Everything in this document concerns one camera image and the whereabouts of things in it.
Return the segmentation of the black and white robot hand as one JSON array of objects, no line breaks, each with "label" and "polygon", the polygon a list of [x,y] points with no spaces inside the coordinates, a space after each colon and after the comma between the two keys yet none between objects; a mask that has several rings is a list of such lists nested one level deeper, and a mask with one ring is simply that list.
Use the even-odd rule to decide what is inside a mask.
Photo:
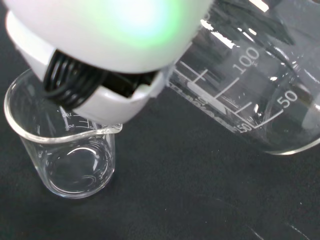
[{"label": "black and white robot hand", "polygon": [[123,124],[156,98],[211,0],[5,0],[7,34],[50,102]]}]

